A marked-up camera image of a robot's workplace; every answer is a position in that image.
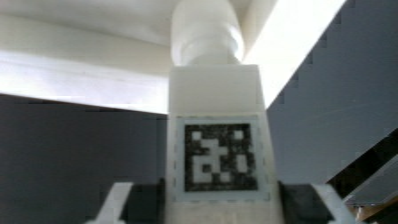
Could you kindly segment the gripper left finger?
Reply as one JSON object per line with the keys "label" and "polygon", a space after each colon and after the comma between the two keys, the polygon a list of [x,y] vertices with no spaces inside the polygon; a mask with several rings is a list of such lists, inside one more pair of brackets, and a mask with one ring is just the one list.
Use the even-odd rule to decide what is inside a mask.
{"label": "gripper left finger", "polygon": [[122,214],[129,201],[132,187],[132,182],[118,182],[113,185],[99,216],[93,220],[86,222],[86,224],[127,224],[125,220],[122,219]]}

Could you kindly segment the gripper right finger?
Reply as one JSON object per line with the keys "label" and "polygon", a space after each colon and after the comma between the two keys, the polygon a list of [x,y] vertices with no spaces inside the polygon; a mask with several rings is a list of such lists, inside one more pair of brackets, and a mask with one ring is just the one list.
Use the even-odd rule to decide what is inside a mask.
{"label": "gripper right finger", "polygon": [[331,185],[315,184],[315,191],[321,195],[335,220],[328,224],[358,224],[356,217],[347,208],[340,195]]}

